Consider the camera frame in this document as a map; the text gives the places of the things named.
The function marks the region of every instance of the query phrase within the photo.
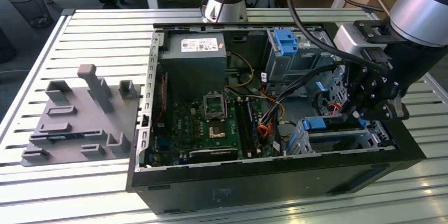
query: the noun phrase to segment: floor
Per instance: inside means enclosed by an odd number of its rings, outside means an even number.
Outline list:
[[[66,8],[100,9],[103,5],[98,0],[54,0],[48,5],[52,18],[59,19],[60,12]],[[148,8],[147,0],[126,0],[127,5],[122,8]],[[159,0],[160,8],[180,7],[195,8],[200,6],[202,0]],[[15,99],[22,83],[27,77],[27,70],[32,68],[40,50],[46,44],[52,31],[52,26],[43,29],[34,29],[20,16],[8,0],[0,0],[0,28],[14,44],[18,55],[6,63],[0,64],[0,120],[3,119],[10,105]],[[440,85],[448,90],[448,57],[446,57],[431,70],[431,74]]]

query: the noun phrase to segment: yellow wire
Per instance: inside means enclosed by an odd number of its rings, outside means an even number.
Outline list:
[[[248,85],[251,82],[252,82],[252,79],[254,79],[254,68],[250,64],[250,62],[247,61],[247,59],[244,59],[244,57],[238,54],[236,52],[232,52],[232,54],[235,54],[244,62],[246,64],[250,66],[250,69],[251,69],[251,77],[250,77],[250,80],[242,84],[230,84],[230,85],[224,85],[224,87],[231,87],[231,88],[236,88],[236,87],[244,87],[246,85]]]

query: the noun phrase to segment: blue drive bracket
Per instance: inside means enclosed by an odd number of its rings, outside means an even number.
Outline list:
[[[298,38],[288,29],[274,30],[275,40],[278,42],[283,56],[295,55],[299,50]]]
[[[318,129],[326,129],[326,121],[323,118],[307,118],[302,121],[303,127],[306,130],[318,130]]]

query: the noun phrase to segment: red wire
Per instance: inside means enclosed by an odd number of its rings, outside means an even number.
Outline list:
[[[160,110],[160,114],[159,114],[156,123],[159,123],[159,121],[160,121],[163,110],[164,110],[164,107],[166,107],[164,86],[166,86],[166,75],[162,76],[162,110]]]

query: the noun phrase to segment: metal rack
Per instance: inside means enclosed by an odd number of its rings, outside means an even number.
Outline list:
[[[347,9],[303,9],[299,13],[306,22],[343,23],[372,18]],[[124,78],[144,84],[152,24],[202,22],[196,9],[78,10],[66,14],[0,125],[3,223],[447,221],[448,95],[430,75],[411,86],[404,98],[411,113],[404,124],[428,159],[352,195],[156,216],[139,196],[124,191],[130,159],[20,166],[20,155],[48,100],[48,82],[64,79],[71,87],[86,86],[76,78],[76,70],[82,63],[92,63],[110,85],[118,85]],[[250,9],[248,16],[251,22],[292,21],[286,9]]]

